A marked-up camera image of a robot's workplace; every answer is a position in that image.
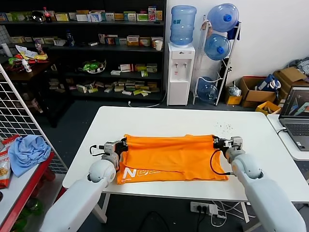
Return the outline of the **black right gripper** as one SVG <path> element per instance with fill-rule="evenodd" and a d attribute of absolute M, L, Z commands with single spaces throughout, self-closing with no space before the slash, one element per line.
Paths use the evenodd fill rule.
<path fill-rule="evenodd" d="M 213 144 L 213 147 L 214 148 L 224 148 L 225 147 L 225 142 L 226 142 L 226 139 L 224 138 L 220 138 L 218 136 L 212 136 L 213 140 L 217 143 L 214 143 Z"/>

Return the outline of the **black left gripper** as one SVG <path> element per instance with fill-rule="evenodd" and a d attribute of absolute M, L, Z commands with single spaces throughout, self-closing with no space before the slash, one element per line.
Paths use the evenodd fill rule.
<path fill-rule="evenodd" d="M 124 137 L 120 141 L 117 141 L 115 144 L 115 153 L 122 154 L 123 152 L 128 151 L 127 138 Z"/>

